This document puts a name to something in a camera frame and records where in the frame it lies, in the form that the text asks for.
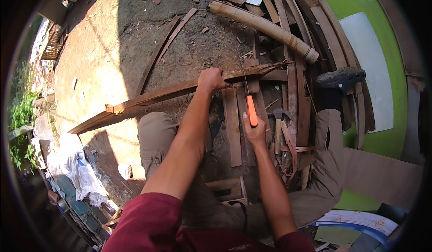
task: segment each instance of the black shoe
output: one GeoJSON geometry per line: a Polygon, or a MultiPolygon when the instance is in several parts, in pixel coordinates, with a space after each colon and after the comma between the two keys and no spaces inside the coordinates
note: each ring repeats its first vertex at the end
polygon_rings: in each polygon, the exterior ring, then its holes
{"type": "Polygon", "coordinates": [[[340,89],[343,93],[347,93],[357,82],[362,82],[365,78],[366,72],[363,69],[358,67],[344,67],[317,76],[317,86],[321,88],[340,89]]]}

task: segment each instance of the person's left hand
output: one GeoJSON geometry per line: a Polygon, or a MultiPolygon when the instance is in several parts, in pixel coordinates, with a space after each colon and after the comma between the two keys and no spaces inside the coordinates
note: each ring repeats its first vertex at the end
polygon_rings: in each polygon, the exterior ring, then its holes
{"type": "Polygon", "coordinates": [[[198,77],[198,87],[206,89],[208,92],[213,92],[218,89],[228,87],[230,84],[224,82],[222,78],[222,69],[210,67],[201,71],[198,77]]]}

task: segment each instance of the hammer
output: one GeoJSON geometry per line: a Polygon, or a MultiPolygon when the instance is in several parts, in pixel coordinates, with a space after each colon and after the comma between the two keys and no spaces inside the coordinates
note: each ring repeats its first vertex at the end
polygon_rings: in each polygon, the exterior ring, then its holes
{"type": "Polygon", "coordinates": [[[282,140],[282,129],[281,129],[281,121],[284,118],[284,114],[291,119],[288,112],[283,109],[275,109],[273,110],[273,113],[267,113],[267,115],[273,115],[276,119],[276,126],[275,126],[275,138],[274,138],[274,153],[280,154],[280,141],[282,140]]]}

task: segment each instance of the hand saw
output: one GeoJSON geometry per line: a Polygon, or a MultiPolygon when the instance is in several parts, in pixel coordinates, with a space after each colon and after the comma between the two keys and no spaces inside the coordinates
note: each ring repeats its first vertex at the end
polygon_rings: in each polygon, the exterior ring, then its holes
{"type": "Polygon", "coordinates": [[[232,29],[230,27],[230,31],[232,34],[232,38],[234,39],[234,46],[235,46],[235,50],[237,51],[237,55],[238,60],[240,61],[240,66],[241,66],[241,71],[243,71],[243,75],[245,76],[245,85],[246,85],[246,89],[248,91],[247,93],[247,97],[246,97],[246,102],[247,102],[247,114],[249,115],[249,120],[251,123],[251,127],[255,128],[258,125],[258,117],[257,117],[257,112],[255,111],[255,105],[254,105],[254,101],[252,99],[251,94],[249,93],[249,87],[248,87],[248,80],[246,79],[246,73],[245,73],[245,69],[243,68],[243,63],[241,62],[241,57],[240,57],[240,53],[239,53],[239,49],[237,47],[237,43],[235,42],[235,37],[234,34],[232,33],[232,29]]]}

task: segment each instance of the black strap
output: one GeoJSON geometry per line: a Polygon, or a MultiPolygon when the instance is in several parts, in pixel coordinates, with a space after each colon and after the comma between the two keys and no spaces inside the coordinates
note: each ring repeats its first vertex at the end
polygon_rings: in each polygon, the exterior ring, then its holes
{"type": "Polygon", "coordinates": [[[239,203],[241,206],[241,210],[243,211],[243,214],[245,215],[245,224],[243,225],[243,233],[246,233],[246,226],[248,225],[248,214],[246,213],[246,206],[240,202],[240,201],[228,201],[228,204],[233,206],[234,204],[239,203]]]}

